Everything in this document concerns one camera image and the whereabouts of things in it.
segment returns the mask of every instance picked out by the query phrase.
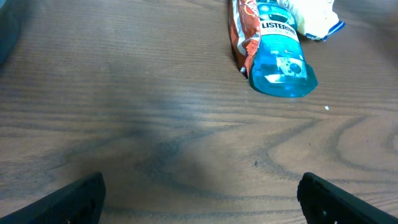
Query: table surface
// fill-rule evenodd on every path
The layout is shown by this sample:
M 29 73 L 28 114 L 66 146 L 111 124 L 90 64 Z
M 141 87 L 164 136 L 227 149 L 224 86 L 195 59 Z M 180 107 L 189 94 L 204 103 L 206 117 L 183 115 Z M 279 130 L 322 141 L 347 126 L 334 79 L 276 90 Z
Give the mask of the table surface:
M 398 216 L 398 5 L 337 0 L 319 86 L 258 93 L 227 0 L 19 0 L 0 68 L 0 216 L 99 170 L 101 223 L 305 223 L 314 172 Z

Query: blue liquid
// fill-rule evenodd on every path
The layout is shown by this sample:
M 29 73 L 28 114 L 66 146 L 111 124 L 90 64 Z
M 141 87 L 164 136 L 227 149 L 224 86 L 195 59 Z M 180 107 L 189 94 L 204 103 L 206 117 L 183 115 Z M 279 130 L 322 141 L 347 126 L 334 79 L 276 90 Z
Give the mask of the blue liquid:
M 305 63 L 297 38 L 297 23 L 276 0 L 257 0 L 262 36 L 254 58 L 250 84 L 262 93 L 300 97 L 318 85 L 315 73 Z

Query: wood grain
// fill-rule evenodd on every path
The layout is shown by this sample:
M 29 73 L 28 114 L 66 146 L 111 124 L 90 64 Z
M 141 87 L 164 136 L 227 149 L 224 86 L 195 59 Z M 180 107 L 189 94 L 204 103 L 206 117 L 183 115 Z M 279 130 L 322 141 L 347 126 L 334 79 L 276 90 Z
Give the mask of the wood grain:
M 305 223 L 308 171 L 398 216 L 398 5 L 384 2 L 335 2 L 346 28 L 302 44 L 319 86 L 286 99 L 237 71 L 227 0 L 20 0 L 0 216 L 95 170 L 101 223 Z

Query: blue bottle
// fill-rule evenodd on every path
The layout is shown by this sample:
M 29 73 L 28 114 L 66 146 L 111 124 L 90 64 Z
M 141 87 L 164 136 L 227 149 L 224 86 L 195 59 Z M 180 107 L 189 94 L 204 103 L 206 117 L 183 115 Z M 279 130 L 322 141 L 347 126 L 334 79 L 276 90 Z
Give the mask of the blue bottle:
M 276 0 L 257 0 L 257 6 L 261 41 L 250 74 L 251 86 L 272 96 L 305 96 L 318 81 L 305 63 L 293 15 Z
M 0 0 L 0 65 L 10 54 L 18 35 L 19 26 L 11 11 L 9 0 Z

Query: black plastic part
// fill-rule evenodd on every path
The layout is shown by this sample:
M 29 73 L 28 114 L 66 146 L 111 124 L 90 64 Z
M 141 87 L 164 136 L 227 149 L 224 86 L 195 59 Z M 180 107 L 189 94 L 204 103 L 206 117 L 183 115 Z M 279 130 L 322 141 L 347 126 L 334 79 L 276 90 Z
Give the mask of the black plastic part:
M 0 219 L 0 224 L 97 224 L 105 199 L 97 172 Z
M 312 173 L 298 185 L 297 199 L 308 224 L 391 223 L 398 219 Z

